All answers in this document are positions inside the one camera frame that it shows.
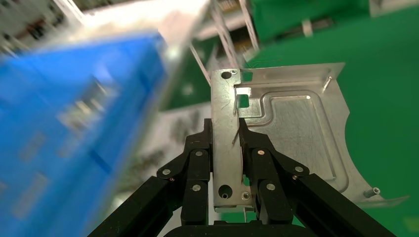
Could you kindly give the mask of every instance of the metal bracket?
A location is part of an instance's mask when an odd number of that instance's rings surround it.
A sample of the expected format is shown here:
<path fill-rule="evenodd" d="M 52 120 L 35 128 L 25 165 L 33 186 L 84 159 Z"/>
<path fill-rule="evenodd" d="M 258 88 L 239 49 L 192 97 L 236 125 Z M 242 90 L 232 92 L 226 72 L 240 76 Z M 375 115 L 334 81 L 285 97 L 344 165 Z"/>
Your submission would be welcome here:
<path fill-rule="evenodd" d="M 216 212 L 236 207 L 242 211 L 251 206 L 251 200 L 242 198 L 250 193 L 250 187 L 243 184 L 243 159 L 239 142 L 232 142 L 239 129 L 236 111 L 235 85 L 241 83 L 237 69 L 214 71 L 211 75 L 211 116 L 213 139 L 213 186 Z"/>

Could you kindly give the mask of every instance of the pivot screw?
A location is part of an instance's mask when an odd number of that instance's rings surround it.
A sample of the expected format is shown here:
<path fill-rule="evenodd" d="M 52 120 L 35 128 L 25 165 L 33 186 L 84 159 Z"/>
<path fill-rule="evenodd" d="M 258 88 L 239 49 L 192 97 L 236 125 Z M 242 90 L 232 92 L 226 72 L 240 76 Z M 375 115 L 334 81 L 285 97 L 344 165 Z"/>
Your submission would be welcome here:
<path fill-rule="evenodd" d="M 192 186 L 192 190 L 199 191 L 199 190 L 201 190 L 201 186 L 195 184 L 194 186 Z"/>
<path fill-rule="evenodd" d="M 269 189 L 269 190 L 275 190 L 275 185 L 268 184 L 268 185 L 266 185 L 266 188 Z"/>

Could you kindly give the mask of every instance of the mounting hole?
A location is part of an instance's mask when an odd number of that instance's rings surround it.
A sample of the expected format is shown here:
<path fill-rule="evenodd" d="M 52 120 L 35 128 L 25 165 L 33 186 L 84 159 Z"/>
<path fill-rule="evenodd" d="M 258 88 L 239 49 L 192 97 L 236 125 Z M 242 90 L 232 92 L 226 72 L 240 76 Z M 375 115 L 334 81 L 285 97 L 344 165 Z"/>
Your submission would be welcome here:
<path fill-rule="evenodd" d="M 229 79 L 231 77 L 231 72 L 223 72 L 221 73 L 221 77 L 224 79 Z"/>
<path fill-rule="evenodd" d="M 248 192 L 243 192 L 242 193 L 242 200 L 249 200 L 250 199 L 250 194 Z"/>
<path fill-rule="evenodd" d="M 228 199 L 233 194 L 233 190 L 228 185 L 223 185 L 218 189 L 218 195 L 221 198 Z"/>

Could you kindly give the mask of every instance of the blue plastic crate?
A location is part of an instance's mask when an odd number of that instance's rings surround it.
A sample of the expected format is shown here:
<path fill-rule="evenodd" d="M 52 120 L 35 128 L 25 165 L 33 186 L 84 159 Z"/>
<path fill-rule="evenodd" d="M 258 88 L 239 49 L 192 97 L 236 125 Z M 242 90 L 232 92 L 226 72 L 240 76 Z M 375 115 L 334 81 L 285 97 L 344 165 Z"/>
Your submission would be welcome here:
<path fill-rule="evenodd" d="M 0 62 L 0 236 L 91 231 L 166 78 L 162 43 L 154 33 Z"/>

